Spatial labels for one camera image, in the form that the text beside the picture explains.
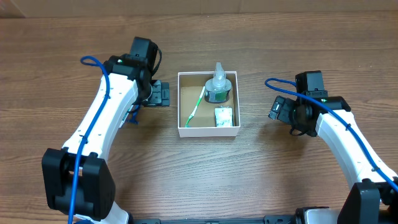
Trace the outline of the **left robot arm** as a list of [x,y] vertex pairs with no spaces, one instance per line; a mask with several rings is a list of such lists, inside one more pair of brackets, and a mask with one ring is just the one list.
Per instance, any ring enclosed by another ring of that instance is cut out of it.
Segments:
[[116,184],[108,167],[111,145],[126,120],[151,105],[162,52],[132,51],[105,62],[87,55],[81,64],[102,72],[98,92],[83,120],[61,149],[42,158],[47,205],[67,215],[68,223],[131,223],[115,201]]

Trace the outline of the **green white soap packet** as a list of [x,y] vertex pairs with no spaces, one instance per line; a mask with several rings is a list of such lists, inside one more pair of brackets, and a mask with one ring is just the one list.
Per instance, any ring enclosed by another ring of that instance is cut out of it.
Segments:
[[233,109],[230,107],[215,108],[216,127],[233,127]]

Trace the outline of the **clear pump soap bottle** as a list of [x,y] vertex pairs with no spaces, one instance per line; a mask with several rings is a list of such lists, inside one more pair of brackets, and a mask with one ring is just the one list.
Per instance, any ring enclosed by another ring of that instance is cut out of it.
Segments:
[[205,100],[209,103],[227,102],[231,89],[231,81],[227,79],[221,63],[217,62],[213,78],[205,83]]

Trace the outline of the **white cardboard box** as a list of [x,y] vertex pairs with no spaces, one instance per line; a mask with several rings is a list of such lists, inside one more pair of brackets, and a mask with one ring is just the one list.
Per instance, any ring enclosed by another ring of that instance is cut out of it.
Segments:
[[[209,103],[202,99],[195,116],[184,128],[188,116],[193,111],[205,83],[213,78],[213,72],[180,72],[178,73],[177,127],[181,138],[190,137],[235,137],[241,127],[239,91],[237,72],[227,71],[226,77],[232,83],[229,100],[224,103]],[[230,107],[233,109],[233,127],[218,128],[215,121],[215,108]]]

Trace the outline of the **green white toothbrush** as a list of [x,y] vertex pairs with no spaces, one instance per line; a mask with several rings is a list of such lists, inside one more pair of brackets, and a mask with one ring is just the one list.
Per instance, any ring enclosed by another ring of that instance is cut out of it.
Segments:
[[191,114],[188,116],[188,119],[187,119],[187,121],[186,121],[186,123],[185,123],[184,128],[188,128],[188,127],[189,127],[189,122],[190,122],[191,119],[195,116],[195,114],[196,114],[196,112],[197,112],[197,109],[198,109],[198,106],[199,106],[199,104],[201,103],[201,101],[202,101],[202,99],[203,99],[203,96],[204,96],[204,94],[205,94],[205,90],[206,90],[206,87],[203,86],[203,88],[201,89],[200,96],[199,96],[199,98],[198,98],[198,100],[197,100],[197,102],[196,102],[196,105],[195,105],[193,111],[191,112]]

